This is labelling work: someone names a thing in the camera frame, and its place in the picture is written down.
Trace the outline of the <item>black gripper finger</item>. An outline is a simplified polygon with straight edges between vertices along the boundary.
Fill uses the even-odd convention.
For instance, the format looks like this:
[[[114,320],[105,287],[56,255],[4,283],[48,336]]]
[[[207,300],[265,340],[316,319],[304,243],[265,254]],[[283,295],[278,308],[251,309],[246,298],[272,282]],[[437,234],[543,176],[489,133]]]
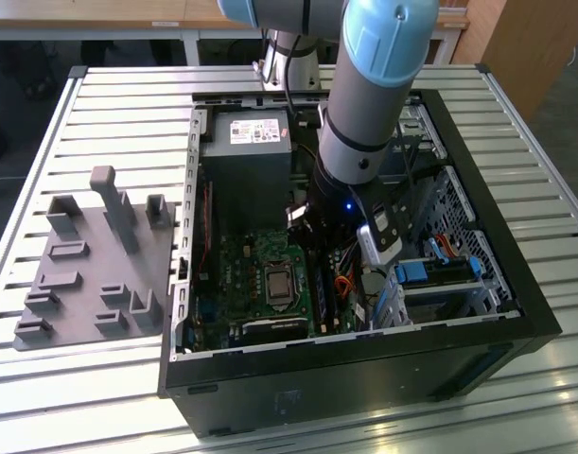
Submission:
[[[308,221],[308,203],[301,203],[289,207],[287,214],[287,230],[293,239],[307,239],[312,233],[311,225]]]

